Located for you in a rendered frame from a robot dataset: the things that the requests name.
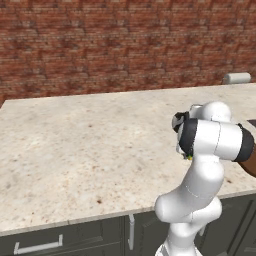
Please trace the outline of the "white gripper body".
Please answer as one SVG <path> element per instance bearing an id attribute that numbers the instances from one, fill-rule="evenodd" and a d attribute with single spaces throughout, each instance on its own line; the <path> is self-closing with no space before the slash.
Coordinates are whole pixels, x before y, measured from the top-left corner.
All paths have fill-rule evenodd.
<path id="1" fill-rule="evenodd" d="M 184 159 L 187 159 L 187 154 L 182 150 L 182 148 L 179 145 L 182 132 L 183 132 L 183 125 L 181 125 L 178 129 L 176 151 L 177 153 L 181 154 Z"/>

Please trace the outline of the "brown wooden cutting board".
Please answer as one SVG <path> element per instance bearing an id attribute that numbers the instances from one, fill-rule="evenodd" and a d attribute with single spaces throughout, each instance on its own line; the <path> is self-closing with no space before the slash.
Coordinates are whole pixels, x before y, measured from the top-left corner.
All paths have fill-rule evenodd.
<path id="1" fill-rule="evenodd" d="M 239 164 L 251 176 L 256 178 L 256 143 L 251 132 L 242 124 L 242 147 L 239 156 Z"/>

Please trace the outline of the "pale grey cylinder roll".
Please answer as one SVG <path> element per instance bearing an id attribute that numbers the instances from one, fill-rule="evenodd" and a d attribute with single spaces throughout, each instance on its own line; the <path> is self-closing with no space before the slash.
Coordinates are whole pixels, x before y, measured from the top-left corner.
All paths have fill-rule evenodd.
<path id="1" fill-rule="evenodd" d="M 227 73 L 223 78 L 223 84 L 244 84 L 251 81 L 251 75 L 248 72 Z"/>

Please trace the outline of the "dark grey cupboard door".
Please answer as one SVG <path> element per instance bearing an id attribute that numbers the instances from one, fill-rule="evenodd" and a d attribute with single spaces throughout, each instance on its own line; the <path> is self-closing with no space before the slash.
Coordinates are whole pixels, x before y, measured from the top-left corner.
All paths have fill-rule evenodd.
<path id="1" fill-rule="evenodd" d="M 163 244 L 169 224 L 161 222 L 154 211 L 134 215 L 134 248 L 125 245 L 125 256 L 155 256 L 157 249 Z"/>
<path id="2" fill-rule="evenodd" d="M 222 215 L 195 244 L 203 256 L 256 256 L 256 194 L 224 198 Z"/>

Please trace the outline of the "dark grey drawer front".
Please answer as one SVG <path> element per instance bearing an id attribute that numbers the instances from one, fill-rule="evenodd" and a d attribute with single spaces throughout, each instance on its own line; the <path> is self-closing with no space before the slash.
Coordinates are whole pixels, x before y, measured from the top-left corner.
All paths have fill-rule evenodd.
<path id="1" fill-rule="evenodd" d="M 108 218 L 0 236 L 0 256 L 124 256 L 123 220 Z M 14 254 L 16 243 L 23 249 L 56 243 L 60 235 L 62 245 L 57 248 Z"/>

